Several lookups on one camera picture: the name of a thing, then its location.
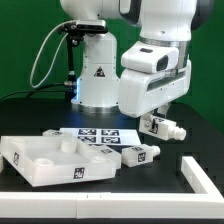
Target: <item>small white object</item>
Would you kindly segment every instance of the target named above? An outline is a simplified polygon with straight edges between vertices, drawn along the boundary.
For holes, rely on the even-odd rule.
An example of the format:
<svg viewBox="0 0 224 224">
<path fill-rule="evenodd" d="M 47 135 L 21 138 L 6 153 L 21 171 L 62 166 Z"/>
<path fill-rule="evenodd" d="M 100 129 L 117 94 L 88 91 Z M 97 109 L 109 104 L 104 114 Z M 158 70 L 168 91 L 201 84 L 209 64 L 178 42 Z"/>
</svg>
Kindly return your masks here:
<svg viewBox="0 0 224 224">
<path fill-rule="evenodd" d="M 117 151 L 111 149 L 108 146 L 101 145 L 91 145 L 92 148 L 98 150 L 100 153 L 102 153 L 105 157 L 109 158 L 112 161 L 115 161 L 117 164 L 117 169 L 121 168 L 121 154 L 118 153 Z"/>
<path fill-rule="evenodd" d="M 122 149 L 122 163 L 128 167 L 138 166 L 153 161 L 160 154 L 158 146 L 140 145 Z"/>
<path fill-rule="evenodd" d="M 139 131 L 166 141 L 172 138 L 183 141 L 186 137 L 186 130 L 177 127 L 176 124 L 174 121 L 147 113 L 140 119 Z"/>
<path fill-rule="evenodd" d="M 69 132 L 63 132 L 63 131 L 57 131 L 57 130 L 52 130 L 52 129 L 49 129 L 45 132 L 42 133 L 43 136 L 72 136 L 71 133 Z"/>
<path fill-rule="evenodd" d="M 173 69 L 178 58 L 179 50 L 175 47 L 153 46 L 138 41 L 123 54 L 121 65 L 127 69 L 151 74 Z"/>
<path fill-rule="evenodd" d="M 61 151 L 64 153 L 75 153 L 78 141 L 76 138 L 63 139 L 61 142 Z"/>
<path fill-rule="evenodd" d="M 4 136 L 1 153 L 33 187 L 113 178 L 117 167 L 75 137 Z"/>
</svg>

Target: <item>green wall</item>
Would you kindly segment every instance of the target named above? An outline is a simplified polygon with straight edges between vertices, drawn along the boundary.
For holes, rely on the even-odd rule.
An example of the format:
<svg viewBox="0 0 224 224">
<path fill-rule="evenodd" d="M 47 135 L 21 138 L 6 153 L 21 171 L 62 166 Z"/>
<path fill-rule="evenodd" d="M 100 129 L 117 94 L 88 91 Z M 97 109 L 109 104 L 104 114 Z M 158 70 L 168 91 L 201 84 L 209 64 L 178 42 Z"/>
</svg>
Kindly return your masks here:
<svg viewBox="0 0 224 224">
<path fill-rule="evenodd" d="M 68 19 L 59 0 L 0 0 L 0 97 L 30 90 L 29 77 L 41 43 L 57 24 Z M 224 132 L 224 1 L 216 0 L 215 10 L 200 29 L 192 34 L 190 58 L 193 63 L 189 93 L 178 99 Z M 108 20 L 118 39 L 118 63 L 122 53 L 138 38 L 139 30 L 124 21 Z M 55 34 L 43 53 L 36 76 L 43 77 L 61 36 Z M 75 50 L 77 73 L 81 71 L 81 48 Z M 122 68 L 118 66 L 117 74 Z M 66 48 L 60 51 L 48 83 L 63 82 L 67 75 Z"/>
</svg>

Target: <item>white plastic part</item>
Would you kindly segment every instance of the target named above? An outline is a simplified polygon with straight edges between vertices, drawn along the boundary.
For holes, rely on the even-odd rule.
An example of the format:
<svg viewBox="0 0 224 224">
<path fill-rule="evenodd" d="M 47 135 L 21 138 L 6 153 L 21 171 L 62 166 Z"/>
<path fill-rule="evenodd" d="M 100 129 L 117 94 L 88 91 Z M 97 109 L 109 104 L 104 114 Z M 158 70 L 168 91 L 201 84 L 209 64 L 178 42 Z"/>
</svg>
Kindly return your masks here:
<svg viewBox="0 0 224 224">
<path fill-rule="evenodd" d="M 179 70 L 179 78 L 164 84 L 162 79 L 165 77 L 164 71 L 148 75 L 126 69 L 120 80 L 120 111 L 131 117 L 140 117 L 186 94 L 190 86 L 191 62 L 188 60 L 186 68 Z"/>
<path fill-rule="evenodd" d="M 147 113 L 140 119 L 139 131 L 163 140 L 175 139 L 183 141 L 186 130 L 176 126 L 176 122 L 156 117 Z"/>
<path fill-rule="evenodd" d="M 173 69 L 178 62 L 179 50 L 175 47 L 160 47 L 137 42 L 121 58 L 121 65 L 145 73 L 157 73 L 159 61 L 167 57 L 167 64 L 159 71 Z"/>
<path fill-rule="evenodd" d="M 105 157 L 109 158 L 112 161 L 115 161 L 117 164 L 117 169 L 121 168 L 121 154 L 118 153 L 117 151 L 111 149 L 108 146 L 101 145 L 91 145 L 92 148 L 98 150 L 100 153 L 102 153 Z"/>
<path fill-rule="evenodd" d="M 197 0 L 142 0 L 140 36 L 160 41 L 189 41 Z"/>
<path fill-rule="evenodd" d="M 2 137 L 1 153 L 32 185 L 114 178 L 117 163 L 75 137 Z"/>
<path fill-rule="evenodd" d="M 194 158 L 181 170 L 196 194 L 2 192 L 0 217 L 224 219 L 224 199 Z"/>
<path fill-rule="evenodd" d="M 122 149 L 122 163 L 134 167 L 153 161 L 153 157 L 160 154 L 158 146 L 140 145 Z"/>
<path fill-rule="evenodd" d="M 83 70 L 73 104 L 111 108 L 118 104 L 120 80 L 116 75 L 117 41 L 111 33 L 85 36 Z"/>
</svg>

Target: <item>white plastic block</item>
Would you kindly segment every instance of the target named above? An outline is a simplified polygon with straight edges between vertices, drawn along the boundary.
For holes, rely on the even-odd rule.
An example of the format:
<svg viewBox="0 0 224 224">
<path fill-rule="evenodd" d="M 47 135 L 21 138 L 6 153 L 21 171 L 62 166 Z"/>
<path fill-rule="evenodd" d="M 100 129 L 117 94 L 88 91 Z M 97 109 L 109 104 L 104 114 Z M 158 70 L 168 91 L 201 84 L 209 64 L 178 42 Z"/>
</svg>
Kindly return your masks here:
<svg viewBox="0 0 224 224">
<path fill-rule="evenodd" d="M 72 133 L 49 129 L 42 133 L 43 136 L 72 136 Z"/>
<path fill-rule="evenodd" d="M 91 147 L 98 150 L 100 153 L 102 153 L 104 156 L 106 156 L 110 160 L 115 161 L 117 164 L 116 166 L 117 169 L 121 168 L 121 154 L 120 153 L 118 153 L 117 151 L 105 145 L 101 145 L 101 146 L 91 145 Z"/>
<path fill-rule="evenodd" d="M 4 164 L 3 164 L 3 156 L 0 153 L 0 173 L 2 172 L 2 170 L 4 169 Z"/>
<path fill-rule="evenodd" d="M 215 185 L 204 173 L 193 157 L 183 158 L 181 171 L 195 193 L 212 194 L 214 196 L 222 197 Z"/>
<path fill-rule="evenodd" d="M 34 187 L 113 178 L 117 168 L 75 137 L 2 137 L 1 153 Z"/>
<path fill-rule="evenodd" d="M 138 166 L 153 161 L 160 154 L 158 146 L 140 145 L 122 149 L 122 163 L 128 167 Z"/>
<path fill-rule="evenodd" d="M 184 140 L 186 130 L 176 126 L 176 122 L 148 113 L 141 117 L 139 131 L 163 140 Z"/>
<path fill-rule="evenodd" d="M 1 218 L 77 218 L 76 193 L 1 192 Z"/>
</svg>

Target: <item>black tabletop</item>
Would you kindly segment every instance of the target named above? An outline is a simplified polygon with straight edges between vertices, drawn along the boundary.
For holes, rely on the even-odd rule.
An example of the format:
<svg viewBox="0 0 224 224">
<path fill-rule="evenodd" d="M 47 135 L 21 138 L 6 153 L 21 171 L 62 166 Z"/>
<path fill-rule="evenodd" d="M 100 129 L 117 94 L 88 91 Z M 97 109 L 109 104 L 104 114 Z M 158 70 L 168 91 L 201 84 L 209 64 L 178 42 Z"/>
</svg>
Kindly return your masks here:
<svg viewBox="0 0 224 224">
<path fill-rule="evenodd" d="M 184 141 L 163 141 L 139 134 L 142 144 L 157 145 L 161 154 L 153 163 L 128 168 L 122 165 L 109 180 L 33 188 L 6 161 L 0 174 L 0 191 L 16 192 L 112 192 L 192 193 L 180 172 L 182 156 L 193 156 L 224 195 L 224 134 L 190 106 L 172 104 L 167 119 L 187 130 Z M 88 114 L 72 109 L 69 102 L 52 99 L 11 99 L 0 104 L 1 136 L 40 136 L 48 129 L 136 129 L 139 119 L 123 114 Z M 111 147 L 121 152 L 121 146 Z M 30 223 L 28 219 L 0 219 L 0 223 Z M 32 223 L 224 223 L 224 220 L 32 220 Z"/>
</svg>

